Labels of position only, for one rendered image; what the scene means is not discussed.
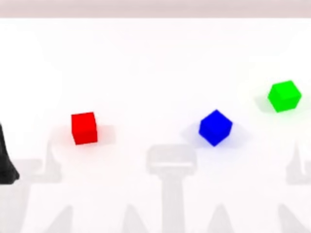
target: cube face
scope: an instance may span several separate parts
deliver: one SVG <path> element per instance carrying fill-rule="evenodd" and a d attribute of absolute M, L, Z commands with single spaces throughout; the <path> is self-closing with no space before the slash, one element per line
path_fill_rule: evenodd
<path fill-rule="evenodd" d="M 232 121 L 215 110 L 201 121 L 199 134 L 212 146 L 216 146 L 230 135 L 232 125 Z"/>
<path fill-rule="evenodd" d="M 76 145 L 97 142 L 97 126 L 94 113 L 71 115 L 71 131 Z"/>
<path fill-rule="evenodd" d="M 296 108 L 301 93 L 293 81 L 286 81 L 272 85 L 268 99 L 276 112 L 283 112 Z"/>

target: green block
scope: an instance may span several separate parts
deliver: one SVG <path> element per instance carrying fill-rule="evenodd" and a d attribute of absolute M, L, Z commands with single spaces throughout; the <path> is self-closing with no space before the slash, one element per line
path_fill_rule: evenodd
<path fill-rule="evenodd" d="M 272 85 L 268 99 L 277 113 L 296 108 L 301 93 L 293 81 L 286 81 Z"/>

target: white surface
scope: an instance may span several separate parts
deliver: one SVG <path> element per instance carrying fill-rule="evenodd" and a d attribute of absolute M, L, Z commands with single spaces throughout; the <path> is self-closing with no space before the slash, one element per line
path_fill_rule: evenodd
<path fill-rule="evenodd" d="M 11 157 L 44 159 L 73 113 L 94 111 L 117 136 L 110 146 L 53 146 L 64 181 L 33 186 L 23 233 L 47 227 L 66 204 L 75 232 L 120 232 L 129 203 L 159 232 L 161 183 L 146 151 L 186 143 L 181 133 L 215 108 L 239 130 L 196 150 L 197 172 L 184 182 L 188 232 L 205 231 L 219 203 L 237 233 L 280 232 L 279 203 L 311 226 L 311 187 L 285 183 L 295 141 L 311 159 L 310 41 L 309 20 L 1 20 L 0 120 Z M 298 108 L 262 112 L 254 98 L 288 79 L 303 93 Z"/>

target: red block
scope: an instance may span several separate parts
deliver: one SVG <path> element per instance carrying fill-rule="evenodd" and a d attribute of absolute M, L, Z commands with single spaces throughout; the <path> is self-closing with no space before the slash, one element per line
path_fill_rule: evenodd
<path fill-rule="evenodd" d="M 71 115 L 71 132 L 76 145 L 97 142 L 94 113 Z"/>

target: block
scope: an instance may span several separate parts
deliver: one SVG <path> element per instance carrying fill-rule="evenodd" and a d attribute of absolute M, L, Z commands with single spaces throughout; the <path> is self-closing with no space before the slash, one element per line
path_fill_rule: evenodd
<path fill-rule="evenodd" d="M 301 93 L 293 81 L 273 84 L 268 99 L 277 113 L 296 108 Z"/>
<path fill-rule="evenodd" d="M 76 145 L 97 142 L 97 125 L 94 113 L 71 115 L 71 132 Z"/>
<path fill-rule="evenodd" d="M 0 184 L 13 184 L 18 179 L 19 172 L 9 158 L 2 126 L 0 125 Z"/>
<path fill-rule="evenodd" d="M 229 136 L 232 125 L 232 121 L 215 110 L 201 120 L 199 134 L 215 147 Z"/>

